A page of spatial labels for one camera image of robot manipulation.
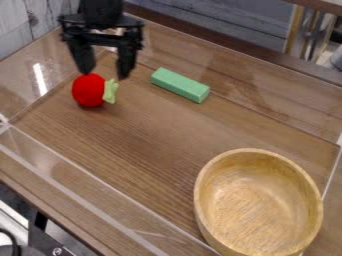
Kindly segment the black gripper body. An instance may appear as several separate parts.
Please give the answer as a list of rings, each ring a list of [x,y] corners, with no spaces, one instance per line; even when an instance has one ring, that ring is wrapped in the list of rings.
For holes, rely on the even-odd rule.
[[[123,0],[80,0],[78,12],[60,15],[58,21],[72,50],[94,45],[143,48],[145,23],[125,14]]]

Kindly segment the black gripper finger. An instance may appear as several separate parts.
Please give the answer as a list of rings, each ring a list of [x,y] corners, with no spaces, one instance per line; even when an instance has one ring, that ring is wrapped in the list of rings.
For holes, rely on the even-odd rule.
[[[130,73],[137,65],[138,49],[134,46],[118,48],[116,71],[120,80],[130,76]]]
[[[71,40],[67,44],[79,72],[84,75],[90,74],[96,66],[92,46],[80,40]]]

